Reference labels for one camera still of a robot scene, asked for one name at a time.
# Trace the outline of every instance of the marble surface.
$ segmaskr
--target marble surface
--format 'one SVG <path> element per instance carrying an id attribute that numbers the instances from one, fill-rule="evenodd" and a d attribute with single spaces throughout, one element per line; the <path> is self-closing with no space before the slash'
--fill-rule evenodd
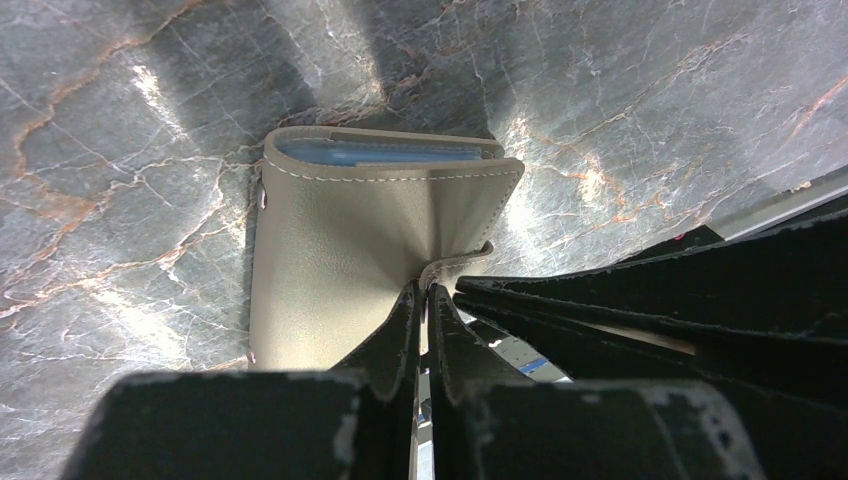
<path id="1" fill-rule="evenodd" d="M 0 478 L 143 369 L 245 365 L 259 142 L 493 136 L 493 274 L 600 266 L 846 163 L 840 0 L 4 0 Z"/>

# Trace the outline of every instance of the beige leather wallet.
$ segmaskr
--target beige leather wallet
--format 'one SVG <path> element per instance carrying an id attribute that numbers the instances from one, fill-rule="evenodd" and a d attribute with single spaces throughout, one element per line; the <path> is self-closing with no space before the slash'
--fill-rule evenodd
<path id="1" fill-rule="evenodd" d="M 420 278 L 482 271 L 524 167 L 490 140 L 332 127 L 265 139 L 250 368 L 328 369 Z"/>

